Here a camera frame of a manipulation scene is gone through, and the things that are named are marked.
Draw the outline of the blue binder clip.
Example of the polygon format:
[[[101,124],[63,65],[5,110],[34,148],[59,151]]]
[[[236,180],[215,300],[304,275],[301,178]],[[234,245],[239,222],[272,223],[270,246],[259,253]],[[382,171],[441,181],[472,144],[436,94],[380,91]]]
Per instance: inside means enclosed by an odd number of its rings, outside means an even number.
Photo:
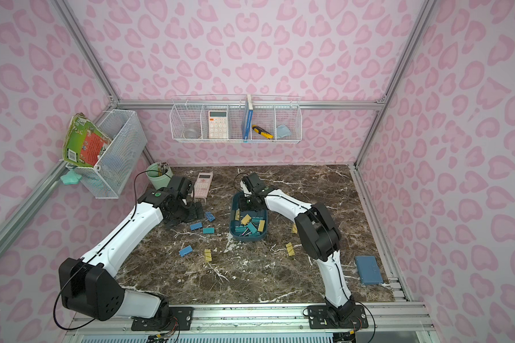
[[[211,212],[206,212],[205,217],[209,222],[215,221],[215,216]]]
[[[200,230],[202,228],[203,228],[203,224],[201,222],[198,222],[198,223],[190,225],[190,230],[191,231]]]
[[[193,252],[193,248],[191,246],[187,246],[187,247],[182,248],[179,251],[179,254],[180,254],[180,257],[185,257],[188,254],[190,254],[191,252]]]

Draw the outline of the teal plastic storage box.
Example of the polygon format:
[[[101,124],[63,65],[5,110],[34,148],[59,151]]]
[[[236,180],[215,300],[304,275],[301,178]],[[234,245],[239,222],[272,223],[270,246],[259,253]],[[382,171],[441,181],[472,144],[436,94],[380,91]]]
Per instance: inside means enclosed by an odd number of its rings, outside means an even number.
[[[230,234],[241,242],[257,242],[266,237],[267,210],[259,210],[249,198],[239,192],[233,196],[230,210]]]

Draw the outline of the yellow binder clip table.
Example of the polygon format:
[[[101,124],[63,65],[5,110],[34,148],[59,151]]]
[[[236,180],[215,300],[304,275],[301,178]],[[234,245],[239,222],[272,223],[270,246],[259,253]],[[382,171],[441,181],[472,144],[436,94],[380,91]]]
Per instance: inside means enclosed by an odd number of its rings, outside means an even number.
[[[286,244],[286,250],[289,257],[293,257],[295,255],[294,246],[291,243]]]
[[[211,261],[213,261],[211,250],[206,249],[206,250],[204,251],[204,258],[205,258],[205,261],[206,261],[207,263],[210,263]]]

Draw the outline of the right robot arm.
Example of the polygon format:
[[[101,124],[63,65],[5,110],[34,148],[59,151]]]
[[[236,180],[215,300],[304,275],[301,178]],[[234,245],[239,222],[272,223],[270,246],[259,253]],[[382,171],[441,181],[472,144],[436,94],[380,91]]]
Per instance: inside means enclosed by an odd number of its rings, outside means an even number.
[[[329,312],[338,322],[347,320],[356,302],[342,272],[341,233],[328,208],[321,203],[302,202],[270,187],[256,173],[244,176],[240,186],[254,207],[281,214],[296,225],[304,251],[320,270]]]

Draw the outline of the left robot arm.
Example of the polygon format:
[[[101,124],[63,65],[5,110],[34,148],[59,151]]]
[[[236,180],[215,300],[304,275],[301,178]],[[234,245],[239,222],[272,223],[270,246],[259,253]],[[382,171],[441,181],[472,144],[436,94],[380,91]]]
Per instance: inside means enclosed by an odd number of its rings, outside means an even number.
[[[115,277],[127,257],[157,225],[175,226],[203,218],[201,204],[189,201],[192,192],[193,183],[188,178],[173,176],[166,187],[147,190],[138,197],[127,217],[100,243],[78,259],[63,261],[55,303],[101,322],[129,317],[136,330],[161,330],[174,324],[166,298],[127,290]]]

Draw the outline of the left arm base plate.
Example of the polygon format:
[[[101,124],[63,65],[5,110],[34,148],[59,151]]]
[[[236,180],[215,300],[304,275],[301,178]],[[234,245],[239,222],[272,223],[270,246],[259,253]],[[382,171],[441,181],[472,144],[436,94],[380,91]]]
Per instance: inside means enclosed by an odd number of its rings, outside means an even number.
[[[188,331],[193,321],[193,307],[170,307],[165,305],[152,318],[134,317],[133,332],[170,332]]]

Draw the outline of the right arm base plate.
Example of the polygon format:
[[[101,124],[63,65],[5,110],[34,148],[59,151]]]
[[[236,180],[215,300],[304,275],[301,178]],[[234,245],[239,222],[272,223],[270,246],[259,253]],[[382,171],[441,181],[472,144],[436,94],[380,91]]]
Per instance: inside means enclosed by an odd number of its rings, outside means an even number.
[[[312,330],[362,330],[369,328],[369,321],[362,305],[350,306],[348,314],[342,317],[339,317],[336,310],[327,305],[308,306],[302,311],[302,314],[308,319]]]

